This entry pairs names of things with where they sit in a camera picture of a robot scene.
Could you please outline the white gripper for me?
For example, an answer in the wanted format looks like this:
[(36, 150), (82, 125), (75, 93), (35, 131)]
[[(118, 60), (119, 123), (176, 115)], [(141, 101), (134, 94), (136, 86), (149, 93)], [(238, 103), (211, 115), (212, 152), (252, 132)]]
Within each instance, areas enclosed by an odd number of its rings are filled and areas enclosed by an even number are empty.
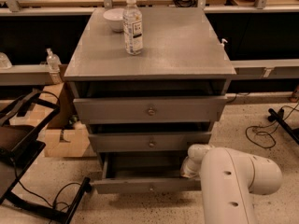
[(185, 178), (196, 178), (200, 175), (201, 163), (209, 150), (214, 148), (211, 145), (193, 144), (188, 148), (187, 157), (184, 159), (180, 175)]

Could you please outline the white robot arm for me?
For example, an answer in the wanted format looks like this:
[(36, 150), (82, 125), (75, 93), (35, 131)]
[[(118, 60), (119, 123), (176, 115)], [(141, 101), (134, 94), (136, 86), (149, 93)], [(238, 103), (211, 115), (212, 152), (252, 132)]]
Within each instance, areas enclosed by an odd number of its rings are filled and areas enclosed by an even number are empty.
[(205, 224), (258, 224), (251, 196), (273, 194), (282, 184), (274, 161), (210, 145), (190, 146), (180, 174), (200, 179)]

